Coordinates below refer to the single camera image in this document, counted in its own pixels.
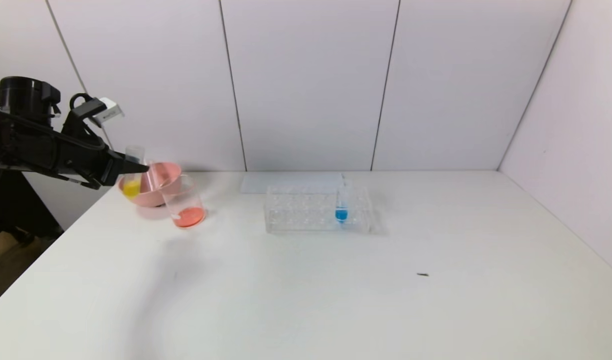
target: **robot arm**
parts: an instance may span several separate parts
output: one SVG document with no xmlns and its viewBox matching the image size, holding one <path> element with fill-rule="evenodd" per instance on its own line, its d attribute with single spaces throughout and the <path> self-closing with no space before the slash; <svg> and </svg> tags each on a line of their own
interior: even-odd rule
<svg viewBox="0 0 612 360">
<path fill-rule="evenodd" d="M 84 103 L 75 107 L 78 97 Z M 50 126 L 50 119 L 60 113 L 60 100 L 59 91 L 46 82 L 16 76 L 1 80 L 0 169 L 34 171 L 92 189 L 113 185 L 123 173 L 148 171 L 148 166 L 110 150 L 84 123 L 89 119 L 101 127 L 103 121 L 121 114 L 116 104 L 76 94 L 59 133 Z M 85 181 L 66 174 L 78 174 Z"/>
</svg>

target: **white table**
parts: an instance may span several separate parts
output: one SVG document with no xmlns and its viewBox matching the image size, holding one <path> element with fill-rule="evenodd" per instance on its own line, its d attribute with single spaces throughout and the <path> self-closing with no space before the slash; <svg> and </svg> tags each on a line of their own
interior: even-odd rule
<svg viewBox="0 0 612 360">
<path fill-rule="evenodd" d="M 612 360 L 612 269 L 500 173 L 346 173 L 379 235 L 269 235 L 243 173 L 195 175 L 192 230 L 114 188 L 66 231 L 0 360 Z"/>
</svg>

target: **white wall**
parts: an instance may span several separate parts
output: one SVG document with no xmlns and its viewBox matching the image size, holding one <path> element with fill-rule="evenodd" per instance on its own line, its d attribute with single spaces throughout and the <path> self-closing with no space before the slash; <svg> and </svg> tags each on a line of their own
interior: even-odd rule
<svg viewBox="0 0 612 360">
<path fill-rule="evenodd" d="M 502 162 L 612 265 L 612 0 L 575 0 Z"/>
<path fill-rule="evenodd" d="M 497 169 L 568 4 L 402 0 L 373 169 Z"/>
<path fill-rule="evenodd" d="M 51 0 L 86 89 L 126 114 L 112 145 L 184 170 L 243 171 L 217 0 Z"/>
<path fill-rule="evenodd" d="M 224 0 L 248 170 L 370 170 L 397 0 Z"/>
<path fill-rule="evenodd" d="M 0 0 L 0 79 L 14 75 L 47 81 L 61 91 L 63 116 L 52 121 L 61 130 L 70 96 L 83 90 L 43 1 Z M 35 173 L 25 177 L 64 229 L 108 189 L 95 191 Z"/>
</svg>

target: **glass beaker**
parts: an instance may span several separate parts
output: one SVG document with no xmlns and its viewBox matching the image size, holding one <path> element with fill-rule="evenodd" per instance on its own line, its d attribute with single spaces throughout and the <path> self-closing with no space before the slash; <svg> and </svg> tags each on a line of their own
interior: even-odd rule
<svg viewBox="0 0 612 360">
<path fill-rule="evenodd" d="M 164 186 L 160 190 L 173 223 L 182 229 L 201 223 L 206 217 L 206 211 L 201 203 L 196 182 L 185 174 L 174 182 L 171 186 Z"/>
</svg>

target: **red liquid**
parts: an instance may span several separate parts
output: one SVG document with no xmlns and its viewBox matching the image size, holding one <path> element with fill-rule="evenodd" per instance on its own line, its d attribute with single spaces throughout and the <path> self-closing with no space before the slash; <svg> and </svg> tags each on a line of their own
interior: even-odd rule
<svg viewBox="0 0 612 360">
<path fill-rule="evenodd" d="M 189 228 L 200 223 L 205 216 L 206 212 L 202 208 L 187 207 L 181 210 L 178 219 L 173 219 L 173 223 L 179 228 Z"/>
</svg>

